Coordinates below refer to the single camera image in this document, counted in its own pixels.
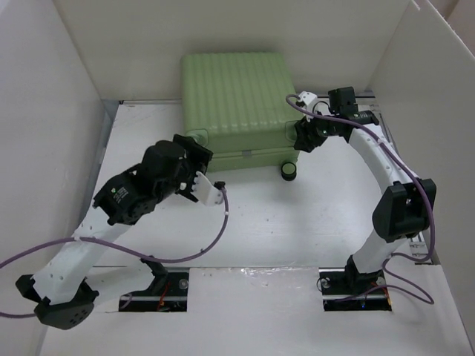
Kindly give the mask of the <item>green suitcase blue lining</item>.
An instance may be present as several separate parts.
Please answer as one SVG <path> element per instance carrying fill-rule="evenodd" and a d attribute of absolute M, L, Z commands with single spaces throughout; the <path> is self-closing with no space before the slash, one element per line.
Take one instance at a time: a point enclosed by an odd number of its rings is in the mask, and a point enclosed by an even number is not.
<path fill-rule="evenodd" d="M 208 170 L 275 166 L 297 177 L 294 93 L 284 57 L 274 52 L 196 53 L 181 59 L 184 131 L 213 153 Z"/>

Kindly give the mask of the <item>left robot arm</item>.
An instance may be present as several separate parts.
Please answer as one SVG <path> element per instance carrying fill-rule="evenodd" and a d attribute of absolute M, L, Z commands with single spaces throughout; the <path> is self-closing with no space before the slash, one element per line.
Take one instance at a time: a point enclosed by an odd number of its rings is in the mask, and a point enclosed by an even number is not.
<path fill-rule="evenodd" d="M 58 240 L 58 253 L 34 274 L 23 274 L 16 288 L 33 301 L 37 320 L 68 330 L 94 307 L 114 297 L 166 287 L 167 264 L 194 260 L 207 252 L 176 260 L 132 251 L 116 241 L 171 195 L 204 205 L 226 204 L 224 183 L 206 177 L 213 153 L 189 136 L 174 135 L 146 148 L 141 162 L 110 178 L 96 193 L 71 237 Z"/>

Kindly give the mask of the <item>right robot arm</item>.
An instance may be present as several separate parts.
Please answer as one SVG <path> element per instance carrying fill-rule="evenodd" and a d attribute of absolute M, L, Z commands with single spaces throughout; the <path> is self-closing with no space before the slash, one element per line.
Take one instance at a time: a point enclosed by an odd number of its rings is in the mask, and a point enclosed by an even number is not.
<path fill-rule="evenodd" d="M 294 149 L 310 153 L 327 139 L 341 137 L 364 160 L 379 185 L 381 198 L 372 214 L 373 230 L 349 257 L 343 273 L 349 293 L 365 295 L 375 290 L 376 280 L 405 240 L 423 231 L 429 231 L 431 238 L 436 236 L 436 184 L 420 178 L 402 161 L 374 112 L 359 109 L 352 87 L 331 90 L 328 96 L 327 115 L 318 111 L 314 93 L 286 96 L 286 102 L 303 114 L 295 123 Z"/>

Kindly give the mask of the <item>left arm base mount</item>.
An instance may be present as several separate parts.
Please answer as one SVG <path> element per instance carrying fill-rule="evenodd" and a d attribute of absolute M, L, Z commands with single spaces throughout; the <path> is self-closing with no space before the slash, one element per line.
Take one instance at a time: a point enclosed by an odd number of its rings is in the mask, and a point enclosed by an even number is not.
<path fill-rule="evenodd" d="M 121 296 L 118 312 L 186 312 L 188 291 L 189 269 L 172 268 L 162 284 Z"/>

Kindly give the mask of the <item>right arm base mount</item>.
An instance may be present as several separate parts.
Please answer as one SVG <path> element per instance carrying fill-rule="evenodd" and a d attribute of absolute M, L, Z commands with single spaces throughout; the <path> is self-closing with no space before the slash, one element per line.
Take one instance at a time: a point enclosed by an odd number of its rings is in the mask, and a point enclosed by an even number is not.
<path fill-rule="evenodd" d="M 378 271 L 350 285 L 343 268 L 320 268 L 317 287 L 322 295 L 325 312 L 391 312 L 392 306 L 384 273 Z"/>

